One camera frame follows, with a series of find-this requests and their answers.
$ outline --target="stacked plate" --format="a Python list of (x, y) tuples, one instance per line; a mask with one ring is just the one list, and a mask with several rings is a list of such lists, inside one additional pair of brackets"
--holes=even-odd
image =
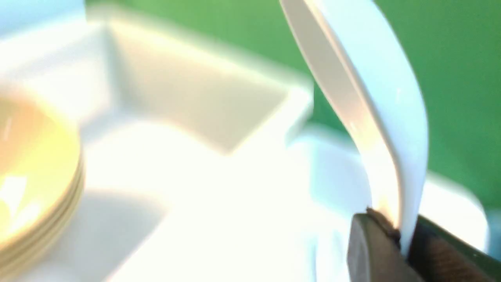
[(75, 128), (26, 99), (0, 97), (0, 280), (15, 276), (55, 242), (84, 182)]

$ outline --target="white ceramic dish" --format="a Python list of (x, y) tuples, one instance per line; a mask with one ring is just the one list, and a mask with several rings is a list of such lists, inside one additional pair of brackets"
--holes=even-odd
[(312, 109), (294, 71), (124, 10), (88, 18), (0, 41), (0, 79), (79, 124), (87, 165), (75, 218), (20, 281), (103, 280), (224, 168), (257, 175)]
[[(257, 191), (230, 185), (245, 175), (235, 173), (228, 182), (232, 192), (216, 191), (226, 198), (213, 193), (205, 204), (195, 204), (202, 209), (177, 210), (109, 281), (162, 277), (169, 281), (348, 282), (351, 217), (371, 203), (367, 175), (354, 144), (345, 135), (308, 126), (280, 160), (266, 167), (272, 173)], [(447, 199), (447, 207), (442, 199)], [(486, 250), (485, 214), (462, 186), (428, 174), (420, 214)]]

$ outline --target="green background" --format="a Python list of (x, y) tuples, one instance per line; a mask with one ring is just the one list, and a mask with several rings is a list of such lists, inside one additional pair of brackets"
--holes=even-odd
[[(279, 0), (115, 2), (309, 72)], [(501, 1), (376, 3), (423, 92), (430, 126), (429, 168), (471, 189), (487, 209), (501, 207)], [(344, 130), (318, 88), (311, 120)]]

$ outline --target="white ceramic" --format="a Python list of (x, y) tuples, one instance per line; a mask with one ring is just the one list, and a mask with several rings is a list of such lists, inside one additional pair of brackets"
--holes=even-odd
[[(280, 159), (263, 166), (270, 170), (259, 175), (266, 183), (251, 181), (254, 190), (242, 184), (249, 173), (232, 171), (226, 188), (166, 217), (108, 281), (348, 282), (351, 217), (371, 202), (354, 144), (309, 125)], [(420, 214), (486, 250), (482, 206), (462, 186), (429, 174)]]
[(281, 0), (318, 85), (361, 153), (372, 207), (410, 246), (428, 159), (424, 103), (390, 25), (370, 0)]
[(1, 277), (6, 282), (18, 280), (19, 275), (30, 271), (31, 266), (37, 265), (65, 231), (78, 208), (84, 189), (84, 178), (76, 178), (74, 184), (74, 193), (67, 200), (65, 206), (61, 208), (61, 211), (54, 215), (54, 219), (47, 226), (37, 230), (36, 233), (30, 234), (15, 250), (11, 250), (7, 263), (2, 263), (2, 267), (0, 267)]
[(103, 280), (226, 167), (259, 175), (312, 110), (311, 81), (287, 68), (128, 11), (88, 17), (0, 41), (0, 80), (80, 125), (87, 165), (75, 218), (21, 281)]
[[(317, 281), (347, 282), (351, 217), (365, 212), (371, 203), (371, 188), (360, 154), (344, 133), (314, 124), (289, 150), (297, 162), (305, 164), (296, 170), (295, 177), (309, 180), (307, 187), (315, 207)], [(428, 172), (419, 214), (472, 247), (487, 251), (489, 225), (485, 212), (475, 195), (462, 185)]]

